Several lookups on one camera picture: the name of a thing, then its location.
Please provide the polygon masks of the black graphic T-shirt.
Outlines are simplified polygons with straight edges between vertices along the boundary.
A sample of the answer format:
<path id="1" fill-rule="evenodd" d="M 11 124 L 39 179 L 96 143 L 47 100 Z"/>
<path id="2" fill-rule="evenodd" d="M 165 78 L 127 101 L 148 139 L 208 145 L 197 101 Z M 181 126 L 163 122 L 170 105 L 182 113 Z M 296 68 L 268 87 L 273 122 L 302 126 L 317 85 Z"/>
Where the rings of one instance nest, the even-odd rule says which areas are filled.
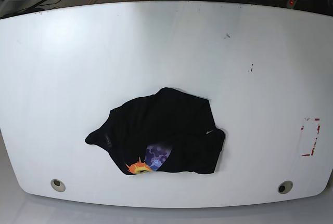
<path id="1" fill-rule="evenodd" d="M 162 88 L 111 110 L 85 141 L 107 151 L 126 175 L 207 175 L 215 172 L 225 137 L 208 99 Z"/>

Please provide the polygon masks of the red tape rectangle marking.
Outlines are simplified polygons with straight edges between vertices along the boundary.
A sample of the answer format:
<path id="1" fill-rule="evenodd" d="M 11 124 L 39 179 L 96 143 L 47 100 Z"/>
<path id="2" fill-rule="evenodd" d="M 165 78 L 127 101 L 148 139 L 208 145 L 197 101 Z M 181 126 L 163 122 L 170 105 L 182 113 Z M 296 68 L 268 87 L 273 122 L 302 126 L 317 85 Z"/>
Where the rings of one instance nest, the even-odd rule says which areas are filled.
<path id="1" fill-rule="evenodd" d="M 316 148 L 321 119 L 305 118 L 301 127 L 300 151 L 302 157 L 312 156 Z"/>

